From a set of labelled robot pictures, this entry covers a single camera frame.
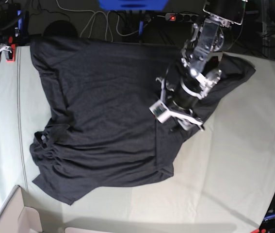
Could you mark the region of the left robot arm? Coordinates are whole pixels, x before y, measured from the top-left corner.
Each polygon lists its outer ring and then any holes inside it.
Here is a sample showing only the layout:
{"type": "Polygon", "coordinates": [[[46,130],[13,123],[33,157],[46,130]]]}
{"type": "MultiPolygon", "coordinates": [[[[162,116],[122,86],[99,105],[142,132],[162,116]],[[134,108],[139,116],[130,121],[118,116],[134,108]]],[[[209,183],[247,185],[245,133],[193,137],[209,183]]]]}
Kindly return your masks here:
{"type": "Polygon", "coordinates": [[[149,109],[160,123],[174,118],[186,131],[194,125],[204,129],[194,106],[220,81],[219,61],[230,43],[227,32],[233,24],[242,25],[246,3],[245,0],[205,2],[204,14],[192,25],[192,36],[185,41],[180,60],[170,65],[179,75],[178,83],[169,83],[167,73],[156,78],[161,84],[161,95],[149,109]]]}

